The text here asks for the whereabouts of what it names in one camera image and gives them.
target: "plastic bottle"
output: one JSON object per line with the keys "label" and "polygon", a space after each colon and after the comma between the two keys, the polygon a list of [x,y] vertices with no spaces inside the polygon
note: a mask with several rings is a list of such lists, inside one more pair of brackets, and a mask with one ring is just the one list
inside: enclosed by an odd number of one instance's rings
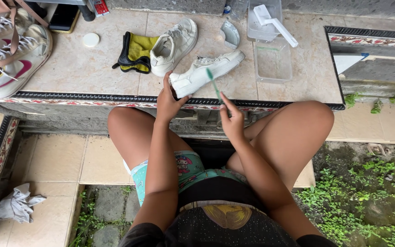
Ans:
{"label": "plastic bottle", "polygon": [[233,21],[240,21],[245,17],[249,0],[233,0],[231,3],[230,17]]}

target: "clear plastic container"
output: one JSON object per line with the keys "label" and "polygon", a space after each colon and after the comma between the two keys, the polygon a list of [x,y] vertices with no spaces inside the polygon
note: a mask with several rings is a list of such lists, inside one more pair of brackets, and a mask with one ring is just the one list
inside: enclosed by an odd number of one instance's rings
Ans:
{"label": "clear plastic container", "polygon": [[272,40],[277,37],[280,32],[273,24],[260,25],[257,16],[254,13],[254,7],[264,4],[272,18],[277,18],[283,23],[283,13],[281,9],[281,0],[250,0],[248,10],[248,31],[247,39],[254,42],[259,40]]}
{"label": "clear plastic container", "polygon": [[240,21],[245,17],[249,0],[233,0],[231,3],[230,18],[233,21]]}
{"label": "clear plastic container", "polygon": [[254,43],[255,80],[281,84],[292,79],[291,51],[282,37]]}

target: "yellow graphic print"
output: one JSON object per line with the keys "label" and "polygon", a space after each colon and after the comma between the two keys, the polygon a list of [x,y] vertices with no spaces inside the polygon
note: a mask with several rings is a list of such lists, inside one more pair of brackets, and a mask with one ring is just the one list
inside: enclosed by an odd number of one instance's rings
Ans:
{"label": "yellow graphic print", "polygon": [[210,205],[203,206],[202,209],[217,225],[232,230],[243,227],[252,214],[249,207],[235,205]]}

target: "thigh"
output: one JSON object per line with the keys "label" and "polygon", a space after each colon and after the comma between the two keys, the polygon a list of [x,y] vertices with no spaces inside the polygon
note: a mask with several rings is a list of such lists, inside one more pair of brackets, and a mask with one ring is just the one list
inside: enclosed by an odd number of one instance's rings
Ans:
{"label": "thigh", "polygon": [[[324,143],[333,123],[333,112],[325,104],[296,102],[257,121],[245,129],[245,136],[287,188],[292,189],[303,168]],[[244,175],[237,152],[228,160],[227,168]]]}
{"label": "thigh", "polygon": [[[149,158],[154,122],[155,118],[152,115],[136,108],[115,107],[109,113],[109,136],[130,170]],[[172,131],[169,131],[169,139],[174,151],[192,151],[190,146]]]}

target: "hand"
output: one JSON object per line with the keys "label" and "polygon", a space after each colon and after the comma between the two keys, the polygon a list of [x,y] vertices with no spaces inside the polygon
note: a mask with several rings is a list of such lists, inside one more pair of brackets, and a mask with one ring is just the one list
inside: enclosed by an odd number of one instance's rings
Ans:
{"label": "hand", "polygon": [[[220,92],[220,96],[225,104],[220,105],[220,117],[222,119],[223,132],[231,142],[245,140],[243,132],[244,115],[225,95]],[[231,111],[231,117],[228,117],[228,111]]]}
{"label": "hand", "polygon": [[164,88],[161,90],[156,100],[156,120],[162,122],[170,122],[173,117],[176,116],[178,110],[181,109],[182,105],[191,98],[191,94],[178,101],[173,98],[172,89],[170,88],[170,83],[168,83],[168,76],[170,76],[171,73],[172,71],[170,70],[165,74]]}

